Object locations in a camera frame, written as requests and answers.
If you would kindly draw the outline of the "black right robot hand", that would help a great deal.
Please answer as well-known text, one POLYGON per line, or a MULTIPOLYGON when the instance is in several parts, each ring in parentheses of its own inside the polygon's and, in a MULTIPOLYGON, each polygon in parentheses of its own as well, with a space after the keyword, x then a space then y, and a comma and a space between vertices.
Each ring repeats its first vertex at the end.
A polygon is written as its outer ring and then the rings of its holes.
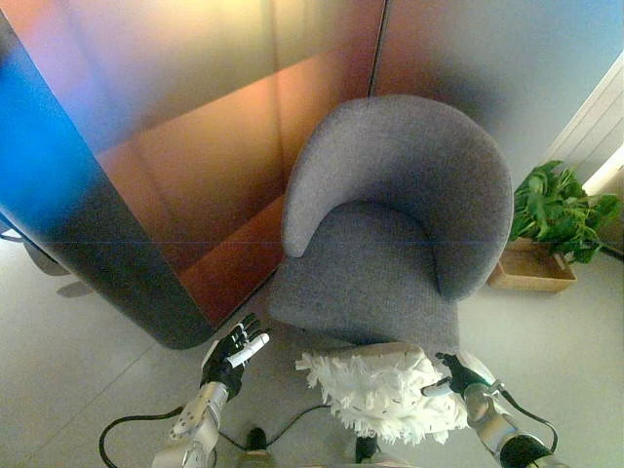
POLYGON ((448 368, 450 375, 422 387, 420 392, 424 397, 440 397, 451 392, 463 396, 472 384, 480 383, 490 387, 496 380, 488 367, 467 351, 456 354, 438 352, 435 357, 448 368))

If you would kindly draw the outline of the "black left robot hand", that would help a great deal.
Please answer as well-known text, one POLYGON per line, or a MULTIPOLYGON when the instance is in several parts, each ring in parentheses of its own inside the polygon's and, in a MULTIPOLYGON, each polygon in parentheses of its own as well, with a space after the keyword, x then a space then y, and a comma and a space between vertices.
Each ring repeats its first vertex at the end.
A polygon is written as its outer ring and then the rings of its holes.
POLYGON ((269 341, 268 329, 262 330, 260 326, 255 313, 251 313, 225 337, 213 342, 201 365, 201 386, 212 382, 223 384, 228 400, 239 394, 247 362, 269 341))

